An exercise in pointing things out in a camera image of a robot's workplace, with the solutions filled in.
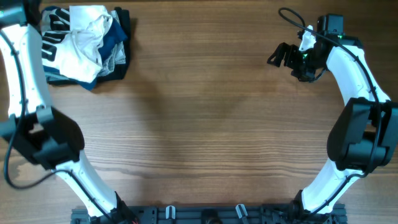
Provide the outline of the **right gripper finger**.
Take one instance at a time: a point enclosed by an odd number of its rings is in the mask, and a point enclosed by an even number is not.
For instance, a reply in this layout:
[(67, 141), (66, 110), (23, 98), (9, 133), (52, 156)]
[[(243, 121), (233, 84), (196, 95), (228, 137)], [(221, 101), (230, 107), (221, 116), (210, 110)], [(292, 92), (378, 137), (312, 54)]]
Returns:
[[(283, 42), (277, 46), (277, 48), (273, 54), (284, 56), (286, 53), (290, 52), (290, 49), (291, 49), (291, 45)], [(267, 59), (267, 64), (270, 64), (270, 57)]]
[(285, 54), (284, 56), (282, 55), (276, 55), (273, 54), (270, 56), (270, 64), (276, 67), (280, 67), (281, 65), (285, 67), (291, 67), (292, 62), (290, 60), (290, 55)]

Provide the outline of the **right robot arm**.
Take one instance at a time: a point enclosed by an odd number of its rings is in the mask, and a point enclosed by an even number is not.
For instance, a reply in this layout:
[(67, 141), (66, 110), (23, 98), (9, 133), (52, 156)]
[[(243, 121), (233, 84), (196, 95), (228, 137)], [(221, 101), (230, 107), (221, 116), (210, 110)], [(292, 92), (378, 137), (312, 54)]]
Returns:
[(301, 43), (279, 44), (268, 64), (289, 67), (291, 75), (305, 83), (329, 71), (345, 104), (327, 139), (328, 160), (291, 203), (290, 217), (305, 220), (331, 213), (357, 180), (391, 161), (397, 146), (397, 103), (373, 77), (361, 41), (345, 34), (342, 15), (321, 16), (312, 27), (304, 19), (289, 19), (285, 11), (280, 8), (279, 16), (298, 27)]

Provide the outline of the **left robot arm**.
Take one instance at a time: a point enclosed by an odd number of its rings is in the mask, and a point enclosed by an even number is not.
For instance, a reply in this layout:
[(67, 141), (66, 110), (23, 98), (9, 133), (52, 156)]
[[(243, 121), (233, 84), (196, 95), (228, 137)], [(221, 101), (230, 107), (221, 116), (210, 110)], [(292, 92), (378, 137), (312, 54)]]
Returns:
[(138, 223), (88, 161), (80, 127), (52, 105), (42, 61), (56, 57), (55, 47), (42, 48), (39, 4), (1, 1), (1, 51), (10, 91), (9, 119), (1, 123), (1, 137), (9, 149), (48, 174), (28, 186), (16, 185), (5, 162), (4, 178), (12, 188), (25, 190), (58, 175), (85, 204), (91, 223)]

